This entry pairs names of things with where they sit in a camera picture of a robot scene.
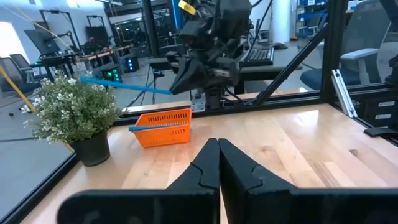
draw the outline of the orange plastic basket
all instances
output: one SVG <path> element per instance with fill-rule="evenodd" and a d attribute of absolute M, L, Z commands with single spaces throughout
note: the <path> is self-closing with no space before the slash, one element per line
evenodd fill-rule
<path fill-rule="evenodd" d="M 172 125 L 172 127 L 134 131 L 133 133 L 143 147 L 189 142 L 191 117 L 192 110 L 190 108 L 143 114 L 139 117 L 136 126 Z"/>

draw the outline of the wooden table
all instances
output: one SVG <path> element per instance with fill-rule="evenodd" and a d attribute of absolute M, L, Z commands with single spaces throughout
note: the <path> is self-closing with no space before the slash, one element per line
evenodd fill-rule
<path fill-rule="evenodd" d="M 195 118 L 189 143 L 150 149 L 127 126 L 112 128 L 111 157 L 96 167 L 76 165 L 22 223 L 55 223 L 60 204 L 85 189 L 164 189 L 208 138 L 229 139 L 298 187 L 397 187 L 398 149 L 364 129 L 328 104 Z"/>

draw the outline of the blue stick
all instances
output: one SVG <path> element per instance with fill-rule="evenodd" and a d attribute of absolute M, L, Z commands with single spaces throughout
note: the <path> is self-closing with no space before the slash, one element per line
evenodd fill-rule
<path fill-rule="evenodd" d="M 130 89 L 130 90 L 144 90 L 144 91 L 148 91 L 148 92 L 160 93 L 160 94 L 165 94 L 165 95 L 172 94 L 168 90 L 154 89 L 154 88 L 147 87 L 147 86 L 131 85 L 131 84 L 119 83 L 119 82 L 114 82 L 114 81 L 109 81 L 109 80 L 99 80 L 96 78 L 89 78 L 89 77 L 83 77 L 83 76 L 80 77 L 80 82 L 87 83 L 87 84 L 112 85 L 117 88 L 126 88 L 126 89 Z"/>
<path fill-rule="evenodd" d="M 155 129 L 155 128 L 167 128 L 167 127 L 172 127 L 172 126 L 178 126 L 178 125 L 166 125 L 166 126 L 131 126 L 131 127 L 129 127 L 129 131 L 143 131 L 143 130 L 149 130 L 149 129 Z"/>

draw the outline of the workbench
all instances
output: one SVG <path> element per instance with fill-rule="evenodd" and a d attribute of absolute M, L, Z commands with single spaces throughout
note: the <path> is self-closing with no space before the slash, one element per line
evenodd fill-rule
<path fill-rule="evenodd" d="M 208 138 L 228 139 L 297 187 L 398 187 L 397 148 L 383 138 L 370 138 L 364 129 L 329 104 L 195 118 L 189 143 L 148 149 L 140 146 L 127 126 L 111 128 L 111 157 L 95 167 L 79 162 L 22 223 L 55 223 L 60 204 L 86 189 L 164 189 L 188 167 Z M 223 203 L 221 223 L 227 224 Z"/>
<path fill-rule="evenodd" d="M 85 63 L 86 69 L 93 71 L 94 74 L 97 74 L 103 70 L 110 70 L 113 69 L 114 67 L 118 67 L 120 69 L 121 75 L 124 75 L 124 64 L 123 60 L 129 56 L 132 57 L 132 52 L 130 50 L 130 53 L 127 55 L 120 55 L 119 52 L 124 49 L 130 49 L 132 45 L 124 46 L 124 47 L 117 47 L 114 49 L 108 49 L 105 51 L 102 51 L 98 54 L 88 54 L 88 55 L 83 55 L 79 59 Z M 112 57 L 112 60 L 109 61 L 109 63 L 106 63 L 103 59 L 104 57 Z M 101 61 L 100 66 L 96 66 L 93 61 L 99 59 Z"/>

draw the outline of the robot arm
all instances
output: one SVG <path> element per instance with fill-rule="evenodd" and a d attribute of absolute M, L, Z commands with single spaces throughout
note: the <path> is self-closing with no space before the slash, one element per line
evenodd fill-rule
<path fill-rule="evenodd" d="M 214 4 L 190 1 L 196 10 L 180 32 L 180 38 L 189 46 L 187 55 L 170 59 L 178 63 L 177 77 L 170 87 L 172 94 L 202 88 L 225 89 L 239 81 L 236 68 L 236 49 L 240 37 L 250 28 L 249 0 L 218 0 Z"/>

